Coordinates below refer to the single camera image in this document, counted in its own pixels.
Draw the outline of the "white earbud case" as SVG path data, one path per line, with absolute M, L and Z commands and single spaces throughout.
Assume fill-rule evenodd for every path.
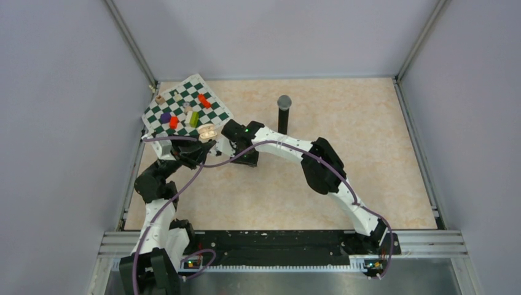
M 198 140 L 202 143 L 215 140 L 217 131 L 214 124 L 203 124 L 197 128 Z

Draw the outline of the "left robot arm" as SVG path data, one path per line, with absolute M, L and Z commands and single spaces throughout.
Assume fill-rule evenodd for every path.
M 216 142 L 201 142 L 193 136 L 146 138 L 145 142 L 152 145 L 157 160 L 134 182 L 146 217 L 139 240 L 119 263 L 123 290 L 125 294 L 179 294 L 182 259 L 196 249 L 197 238 L 188 220 L 176 219 L 183 189 L 168 178 L 181 167 L 201 172 Z

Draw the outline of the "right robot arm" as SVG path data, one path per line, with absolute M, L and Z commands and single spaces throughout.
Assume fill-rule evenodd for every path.
M 233 163 L 255 167 L 260 154 L 267 153 L 298 164 L 310 189 L 335 200 L 349 217 L 364 251 L 390 256 L 398 252 L 398 239 L 388 221 L 366 207 L 357 195 L 341 158 L 328 140 L 300 140 L 256 121 L 241 125 L 229 120 L 221 134 L 216 150 L 229 156 Z

